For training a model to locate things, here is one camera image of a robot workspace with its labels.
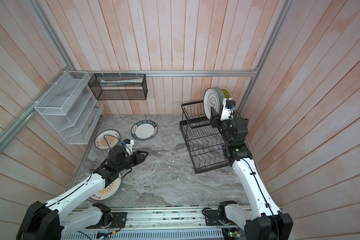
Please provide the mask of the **white plate dark rim characters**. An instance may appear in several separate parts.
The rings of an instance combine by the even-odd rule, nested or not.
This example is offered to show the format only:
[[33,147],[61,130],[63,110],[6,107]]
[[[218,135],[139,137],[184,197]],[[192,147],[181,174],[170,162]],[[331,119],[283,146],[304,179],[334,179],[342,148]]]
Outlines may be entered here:
[[218,108],[218,97],[214,88],[208,88],[204,94],[204,111],[206,117],[210,120],[211,117],[211,107],[217,110]]

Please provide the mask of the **mint green flower plate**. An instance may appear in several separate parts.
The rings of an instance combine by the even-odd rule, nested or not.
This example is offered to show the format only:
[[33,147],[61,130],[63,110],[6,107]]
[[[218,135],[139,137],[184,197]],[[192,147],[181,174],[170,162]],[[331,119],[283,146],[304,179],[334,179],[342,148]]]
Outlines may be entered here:
[[223,100],[225,98],[225,95],[224,95],[224,92],[223,90],[221,90],[220,88],[218,87],[215,87],[214,88],[216,94],[217,94],[217,97],[218,97],[218,108],[217,108],[217,112],[219,114],[222,113],[222,109],[223,109]]

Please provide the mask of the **white plate green lettered rim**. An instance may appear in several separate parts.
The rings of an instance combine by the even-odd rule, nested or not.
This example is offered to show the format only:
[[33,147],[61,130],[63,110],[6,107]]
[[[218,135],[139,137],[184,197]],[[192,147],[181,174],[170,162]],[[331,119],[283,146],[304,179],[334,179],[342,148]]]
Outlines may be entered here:
[[158,131],[156,123],[150,120],[139,121],[131,128],[131,135],[139,141],[146,141],[153,138]]

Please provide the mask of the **yellow woven round plate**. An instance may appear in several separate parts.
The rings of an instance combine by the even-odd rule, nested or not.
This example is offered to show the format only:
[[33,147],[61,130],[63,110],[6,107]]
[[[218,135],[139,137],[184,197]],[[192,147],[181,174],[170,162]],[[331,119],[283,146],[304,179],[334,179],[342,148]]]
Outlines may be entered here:
[[222,92],[224,94],[224,99],[232,99],[232,94],[228,90],[222,89]]

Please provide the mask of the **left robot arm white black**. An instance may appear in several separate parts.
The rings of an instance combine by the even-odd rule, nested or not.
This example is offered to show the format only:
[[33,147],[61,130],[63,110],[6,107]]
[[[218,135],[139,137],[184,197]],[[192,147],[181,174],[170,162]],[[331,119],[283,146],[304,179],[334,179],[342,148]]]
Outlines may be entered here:
[[128,147],[115,146],[89,177],[78,185],[45,203],[36,201],[27,209],[16,238],[18,240],[63,240],[90,226],[109,228],[113,222],[111,209],[95,203],[81,212],[72,211],[95,193],[105,189],[120,172],[143,163],[146,151],[131,152]]

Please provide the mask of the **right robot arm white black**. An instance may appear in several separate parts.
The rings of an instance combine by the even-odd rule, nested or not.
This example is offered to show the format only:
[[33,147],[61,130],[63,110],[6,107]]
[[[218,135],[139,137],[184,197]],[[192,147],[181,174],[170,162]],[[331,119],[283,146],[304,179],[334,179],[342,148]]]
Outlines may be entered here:
[[222,135],[224,157],[238,175],[252,210],[244,210],[235,201],[221,202],[218,208],[220,222],[224,225],[235,224],[244,230],[248,240],[287,240],[293,220],[273,201],[258,173],[245,143],[249,121],[235,116],[231,109],[218,113],[211,108],[210,123]]

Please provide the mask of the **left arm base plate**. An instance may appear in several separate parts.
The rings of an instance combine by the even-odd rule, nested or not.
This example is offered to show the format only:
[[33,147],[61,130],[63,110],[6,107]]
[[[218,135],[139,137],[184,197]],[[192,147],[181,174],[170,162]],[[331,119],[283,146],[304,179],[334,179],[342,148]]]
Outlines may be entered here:
[[116,228],[116,229],[122,229],[126,225],[127,220],[127,212],[111,212],[112,218],[108,225],[105,225],[103,223],[96,224],[92,226],[86,227],[86,229],[109,229],[109,228]]

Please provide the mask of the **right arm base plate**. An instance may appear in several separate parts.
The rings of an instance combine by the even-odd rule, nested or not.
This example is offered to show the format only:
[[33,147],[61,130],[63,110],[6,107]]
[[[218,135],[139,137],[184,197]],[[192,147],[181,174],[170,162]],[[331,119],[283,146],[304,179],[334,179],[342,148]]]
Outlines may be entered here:
[[220,215],[218,210],[213,210],[211,208],[204,208],[202,214],[205,217],[205,223],[207,226],[219,226]]

